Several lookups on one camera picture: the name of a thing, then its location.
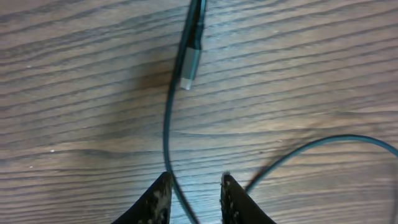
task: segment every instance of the black pointed object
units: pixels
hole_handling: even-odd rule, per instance
[[[221,180],[223,224],[275,224],[229,174]]]
[[[113,224],[169,224],[172,175],[164,172],[135,204]]]

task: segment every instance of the silver connector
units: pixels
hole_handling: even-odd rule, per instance
[[[180,86],[186,90],[190,90],[192,83],[197,74],[201,50],[187,48],[185,58],[182,65]]]

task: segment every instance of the cord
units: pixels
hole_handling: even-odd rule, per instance
[[[190,8],[188,10],[188,16],[187,20],[185,22],[185,28],[182,33],[182,38],[180,45],[178,47],[178,52],[177,52],[177,58],[175,60],[175,65],[174,65],[174,71],[172,74],[172,78],[170,81],[169,85],[169,91],[167,93],[167,100],[166,100],[166,106],[165,106],[165,113],[164,113],[164,123],[163,123],[163,156],[164,156],[164,163],[166,170],[171,173],[173,177],[173,188],[174,188],[174,193],[176,194],[178,201],[181,203],[182,208],[184,209],[185,213],[187,214],[189,220],[191,221],[192,224],[199,224],[199,220],[196,217],[195,213],[193,212],[191,206],[188,203],[188,200],[185,198],[182,189],[180,185],[177,182],[177,178],[174,175],[173,167],[170,161],[170,148],[169,148],[169,139],[170,139],[170,121],[171,121],[171,116],[172,116],[172,108],[173,108],[173,101],[174,101],[174,95],[175,95],[175,89],[177,87],[177,83],[180,79],[181,76],[181,71],[182,71],[182,65],[183,65],[183,59],[185,56],[185,51],[187,48],[187,42],[190,34],[190,28],[193,25],[193,15],[195,12],[195,7],[198,4],[198,0],[192,0],[190,4]],[[319,139],[313,142],[310,142],[294,151],[291,153],[287,154],[277,162],[275,162],[273,165],[268,167],[264,172],[262,172],[256,179],[254,179],[247,187],[246,187],[246,192],[249,193],[263,178],[265,178],[267,175],[269,175],[272,171],[274,171],[276,168],[280,167],[283,163],[288,161],[289,159],[297,156],[301,152],[304,152],[308,149],[311,149],[316,146],[320,146],[322,144],[326,144],[329,142],[336,142],[336,141],[362,141],[362,142],[368,142],[371,144],[378,145],[380,147],[383,147],[384,149],[387,149],[389,152],[393,153],[396,157],[398,157],[398,150],[391,145],[380,141],[375,138],[367,137],[367,136],[359,136],[359,135],[354,135],[354,134],[344,134],[344,135],[339,135],[339,136],[331,136],[323,139]]]

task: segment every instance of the wooden surface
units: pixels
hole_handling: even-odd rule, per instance
[[[111,223],[164,171],[165,92],[188,3],[0,2],[1,223]],[[221,223],[226,170],[245,186],[332,134],[398,147],[397,22],[396,0],[209,0],[200,70],[177,93],[171,134],[203,223]],[[252,197],[277,223],[394,224],[398,162],[330,144]],[[188,223],[175,197],[171,223]]]

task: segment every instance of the black cable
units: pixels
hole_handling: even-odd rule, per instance
[[[169,139],[170,139],[170,120],[171,120],[171,115],[172,115],[172,108],[173,108],[173,100],[174,100],[174,95],[175,95],[175,89],[177,87],[178,81],[180,80],[181,77],[181,72],[182,72],[182,66],[183,66],[183,60],[185,56],[185,52],[187,49],[187,44],[188,40],[192,39],[192,32],[191,28],[192,26],[198,25],[199,28],[202,29],[203,23],[198,23],[194,24],[195,21],[197,22],[198,19],[194,20],[194,15],[195,15],[195,10],[199,7],[201,9],[200,11],[200,16],[199,21],[203,21],[204,18],[204,10],[206,8],[205,1],[204,0],[192,0],[190,4],[190,8],[188,11],[188,16],[187,20],[185,22],[185,28],[182,33],[182,38],[180,45],[178,47],[178,52],[177,52],[177,58],[175,60],[175,65],[174,65],[174,71],[172,74],[172,78],[170,81],[169,85],[169,91],[167,93],[167,100],[166,100],[166,106],[165,106],[165,114],[164,114],[164,125],[163,125],[163,155],[164,155],[164,163],[166,166],[166,170],[171,173],[173,177],[173,188],[174,188],[174,193],[176,194],[178,200],[181,203],[182,208],[184,209],[185,213],[187,214],[188,218],[190,219],[192,224],[199,224],[198,218],[195,216],[195,213],[193,212],[191,206],[189,205],[187,199],[185,198],[180,185],[177,182],[177,178],[174,175],[173,167],[171,165],[170,161],[170,149],[169,149]],[[398,157],[398,150],[391,145],[380,141],[378,139],[374,139],[371,137],[367,136],[358,136],[358,135],[353,135],[353,134],[344,134],[344,135],[339,135],[339,136],[331,136],[323,139],[319,139],[313,142],[310,142],[294,151],[289,153],[288,155],[284,156],[277,162],[275,162],[273,165],[268,167],[263,173],[258,175],[258,178],[254,179],[247,187],[246,187],[246,192],[249,193],[265,176],[270,174],[273,170],[281,166],[284,162],[288,161],[289,159],[297,156],[303,151],[306,151],[308,149],[311,149],[316,146],[320,146],[322,144],[328,143],[328,142],[335,142],[335,141],[363,141],[363,142],[368,142],[372,143],[378,146],[383,147],[384,149],[387,149],[389,152],[393,153],[395,156]]]

